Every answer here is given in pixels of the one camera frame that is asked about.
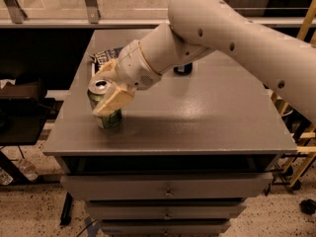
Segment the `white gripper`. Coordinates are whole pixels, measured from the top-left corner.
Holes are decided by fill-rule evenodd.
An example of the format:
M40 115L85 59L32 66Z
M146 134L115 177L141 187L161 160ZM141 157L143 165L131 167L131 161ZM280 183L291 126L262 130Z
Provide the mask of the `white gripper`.
M97 82L93 85L92 92L100 97L100 101L93 108L93 114L97 117L108 117L129 104L134 99L133 87L147 90L161 80L161 75L145 60L138 39L120 51L118 60L111 59L104 63L95 76L107 80L116 80L119 77L126 83Z

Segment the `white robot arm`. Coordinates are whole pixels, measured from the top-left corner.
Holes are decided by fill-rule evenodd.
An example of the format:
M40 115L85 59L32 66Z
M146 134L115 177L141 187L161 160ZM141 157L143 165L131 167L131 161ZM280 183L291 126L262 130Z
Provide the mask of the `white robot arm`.
M168 70L215 50L230 56L294 109L316 122L316 47L252 23L223 0L171 0L168 23L124 47L95 75L107 83L94 108L106 117Z

